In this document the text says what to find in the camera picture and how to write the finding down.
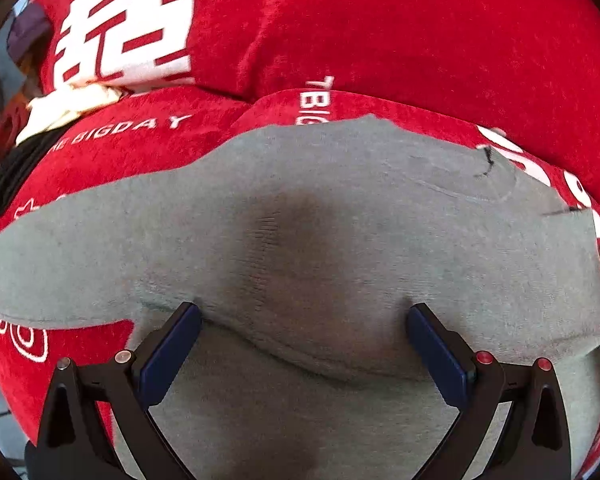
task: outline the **red fabric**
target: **red fabric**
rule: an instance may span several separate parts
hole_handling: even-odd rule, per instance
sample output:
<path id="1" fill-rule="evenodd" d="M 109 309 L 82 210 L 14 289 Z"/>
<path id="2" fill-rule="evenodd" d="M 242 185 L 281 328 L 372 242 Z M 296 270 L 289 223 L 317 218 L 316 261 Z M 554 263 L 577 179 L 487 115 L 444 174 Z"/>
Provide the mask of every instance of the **red fabric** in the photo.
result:
<path id="1" fill-rule="evenodd" d="M 277 92 L 251 107 L 194 87 L 163 89 L 124 99 L 81 120 L 64 134 L 0 219 L 0 231 L 20 216 L 64 195 L 126 176 L 195 162 L 222 142 L 252 128 L 329 122 L 369 113 L 437 139 L 471 148 L 493 146 L 527 173 L 555 187 L 568 205 L 592 207 L 599 218 L 596 235 L 600 251 L 600 206 L 572 175 L 474 124 L 421 108 L 319 88 Z M 39 422 L 44 384 L 55 360 L 66 353 L 84 359 L 78 362 L 103 361 L 124 347 L 131 328 L 127 321 L 112 326 L 48 331 L 49 341 L 53 340 L 60 350 L 53 359 L 33 366 L 30 359 L 13 351 L 17 351 L 15 339 L 0 334 L 0 386 L 29 436 Z M 599 455 L 600 434 L 587 466 Z"/>
<path id="2" fill-rule="evenodd" d="M 56 26 L 42 71 L 49 90 L 54 46 L 73 0 L 37 1 Z M 600 202 L 600 13 L 589 0 L 192 5 L 186 46 L 174 48 L 190 55 L 189 75 L 205 88 L 253 101 L 333 76 L 333 89 L 502 128 L 526 150 L 578 174 Z M 99 29 L 106 30 L 102 44 L 124 19 Z M 113 65 L 124 71 L 125 63 Z"/>
<path id="3" fill-rule="evenodd" d="M 130 321 L 76 330 L 30 330 L 0 320 L 0 389 L 25 434 L 35 444 L 46 390 L 58 360 L 79 365 L 103 363 L 124 347 Z M 111 434 L 108 406 L 100 409 Z"/>
<path id="4" fill-rule="evenodd" d="M 26 102 L 20 96 L 14 97 L 0 115 L 0 161 L 15 145 L 17 135 L 28 120 Z"/>

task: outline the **blue gripper pad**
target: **blue gripper pad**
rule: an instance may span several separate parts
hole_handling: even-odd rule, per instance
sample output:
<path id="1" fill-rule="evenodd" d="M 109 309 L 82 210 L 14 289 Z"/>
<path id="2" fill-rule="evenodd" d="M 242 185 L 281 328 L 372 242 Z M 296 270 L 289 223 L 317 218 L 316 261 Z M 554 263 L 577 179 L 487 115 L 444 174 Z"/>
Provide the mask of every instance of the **blue gripper pad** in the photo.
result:
<path id="1" fill-rule="evenodd" d="M 145 409 L 162 402 L 200 334 L 202 328 L 200 309 L 192 303 L 181 308 L 183 312 L 166 335 L 163 335 L 161 343 L 155 348 L 140 372 L 138 395 Z"/>
<path id="2" fill-rule="evenodd" d="M 423 303 L 409 309 L 409 342 L 424 362 L 445 402 L 462 411 L 469 402 L 473 375 L 462 368 L 460 361 L 446 345 L 446 332 L 442 323 Z"/>

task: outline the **red pillow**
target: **red pillow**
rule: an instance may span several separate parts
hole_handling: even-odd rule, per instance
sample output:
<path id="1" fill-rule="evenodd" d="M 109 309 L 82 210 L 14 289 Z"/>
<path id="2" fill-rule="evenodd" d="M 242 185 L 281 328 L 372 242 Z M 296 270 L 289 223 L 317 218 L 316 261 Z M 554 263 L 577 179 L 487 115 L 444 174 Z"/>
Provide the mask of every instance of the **red pillow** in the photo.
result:
<path id="1" fill-rule="evenodd" d="M 499 127 L 600 202 L 590 0 L 36 0 L 64 80 L 193 81 L 253 101 L 306 81 Z"/>

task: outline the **white chinese character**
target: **white chinese character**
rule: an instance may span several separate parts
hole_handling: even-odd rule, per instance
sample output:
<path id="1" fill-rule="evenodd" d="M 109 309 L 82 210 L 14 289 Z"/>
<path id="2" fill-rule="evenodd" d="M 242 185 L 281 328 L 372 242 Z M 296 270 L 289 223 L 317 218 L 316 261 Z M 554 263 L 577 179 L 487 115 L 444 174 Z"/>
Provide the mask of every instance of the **white chinese character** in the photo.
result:
<path id="1" fill-rule="evenodd" d="M 74 0 L 56 46 L 61 57 L 54 86 L 103 79 L 117 86 L 163 86 L 168 76 L 187 75 L 194 0 L 162 1 Z"/>

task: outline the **white cloth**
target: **white cloth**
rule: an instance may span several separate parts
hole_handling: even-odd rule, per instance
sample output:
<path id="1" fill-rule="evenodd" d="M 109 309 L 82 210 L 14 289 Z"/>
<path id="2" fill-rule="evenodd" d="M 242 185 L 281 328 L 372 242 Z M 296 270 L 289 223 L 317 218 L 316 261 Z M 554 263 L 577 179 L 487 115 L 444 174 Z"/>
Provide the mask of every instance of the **white cloth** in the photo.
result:
<path id="1" fill-rule="evenodd" d="M 81 116 L 116 103 L 122 92 L 98 83 L 82 88 L 64 85 L 44 97 L 33 99 L 29 105 L 31 115 L 27 125 L 16 137 L 16 145 L 29 137 L 54 130 L 75 121 Z"/>

